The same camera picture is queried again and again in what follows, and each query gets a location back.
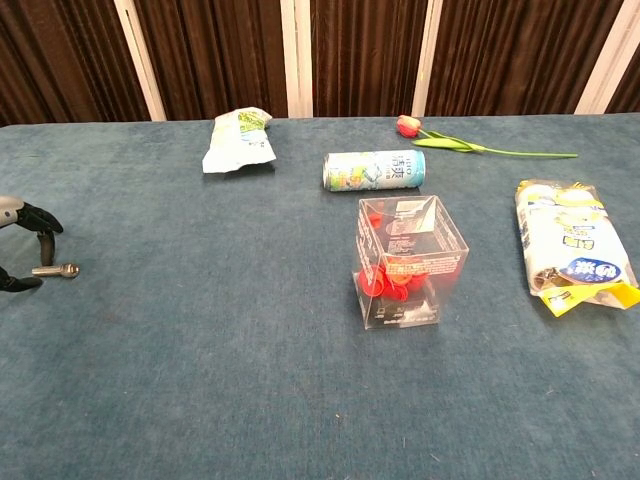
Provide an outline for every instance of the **drink can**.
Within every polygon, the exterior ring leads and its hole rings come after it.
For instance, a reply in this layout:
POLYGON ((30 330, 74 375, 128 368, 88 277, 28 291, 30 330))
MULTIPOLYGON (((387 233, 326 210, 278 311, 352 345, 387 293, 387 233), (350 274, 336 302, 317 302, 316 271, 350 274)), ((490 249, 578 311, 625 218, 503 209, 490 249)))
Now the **drink can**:
POLYGON ((331 192, 415 188, 425 179, 419 150, 329 153, 324 159, 324 188, 331 192))

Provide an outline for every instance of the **blue label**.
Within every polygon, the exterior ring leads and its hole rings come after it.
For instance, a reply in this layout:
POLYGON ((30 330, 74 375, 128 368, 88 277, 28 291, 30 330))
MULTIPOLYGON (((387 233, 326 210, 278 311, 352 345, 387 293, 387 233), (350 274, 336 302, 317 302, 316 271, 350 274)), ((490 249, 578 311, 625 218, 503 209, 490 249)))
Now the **blue label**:
POLYGON ((581 283, 605 283, 614 281, 621 270, 613 263, 581 257, 560 272, 581 283))

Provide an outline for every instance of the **tulip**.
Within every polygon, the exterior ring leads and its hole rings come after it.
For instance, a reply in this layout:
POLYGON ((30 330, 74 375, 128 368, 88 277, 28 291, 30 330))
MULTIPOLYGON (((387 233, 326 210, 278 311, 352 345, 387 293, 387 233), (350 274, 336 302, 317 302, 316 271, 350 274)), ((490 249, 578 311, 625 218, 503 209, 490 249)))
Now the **tulip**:
POLYGON ((578 156, 577 153, 512 152, 509 150, 498 150, 495 148, 483 147, 482 145, 443 135, 442 133, 433 130, 425 132, 420 129, 420 120, 407 115, 400 115, 398 117, 396 127, 403 136, 408 138, 415 138, 418 133, 422 133, 426 138, 420 138, 413 141, 413 144, 418 147, 444 148, 459 153, 491 152, 498 153, 500 155, 516 155, 521 157, 575 158, 578 156))
POLYGON ((400 135, 407 138, 417 137, 421 126, 420 120, 408 115, 400 115, 396 122, 396 128, 398 132, 400 132, 400 135))

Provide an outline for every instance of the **white wall trim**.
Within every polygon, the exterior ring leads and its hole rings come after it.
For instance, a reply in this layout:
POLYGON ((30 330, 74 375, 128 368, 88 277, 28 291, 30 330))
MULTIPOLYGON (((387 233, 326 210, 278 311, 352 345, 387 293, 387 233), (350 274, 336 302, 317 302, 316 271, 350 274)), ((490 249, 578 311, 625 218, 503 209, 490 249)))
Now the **white wall trim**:
POLYGON ((309 0, 280 0, 280 14, 289 117, 313 117, 309 0))
POLYGON ((289 118, 300 118, 300 82, 298 79, 298 40, 294 0, 280 0, 282 19, 282 45, 284 47, 284 72, 287 84, 287 110, 289 118))
POLYGON ((605 113, 640 45, 640 0, 625 0, 576 107, 576 114, 605 113))
POLYGON ((164 112, 162 97, 158 90, 158 83, 156 82, 147 44, 142 34, 135 4, 133 0, 113 0, 113 2, 118 11, 118 17, 120 18, 120 24, 122 25, 122 30, 127 40, 131 59, 138 74, 138 81, 142 88, 144 100, 147 103, 149 116, 153 121, 164 121, 167 119, 167 116, 164 112))
POLYGON ((427 106, 429 81, 431 80, 431 69, 433 68, 433 57, 436 51, 443 2, 444 0, 429 0, 427 4, 422 47, 420 48, 420 62, 418 63, 418 76, 416 78, 416 88, 413 92, 413 106, 411 107, 411 115, 413 117, 422 117, 427 106))

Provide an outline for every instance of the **yellow and white package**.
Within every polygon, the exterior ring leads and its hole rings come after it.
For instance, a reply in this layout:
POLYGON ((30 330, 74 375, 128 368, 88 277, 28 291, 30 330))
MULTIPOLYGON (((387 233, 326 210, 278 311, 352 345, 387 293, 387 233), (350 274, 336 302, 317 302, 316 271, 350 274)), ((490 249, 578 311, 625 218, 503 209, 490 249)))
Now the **yellow and white package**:
POLYGON ((556 317, 581 302, 625 309, 640 302, 627 252, 593 186, 524 180, 516 210, 531 295, 556 317))

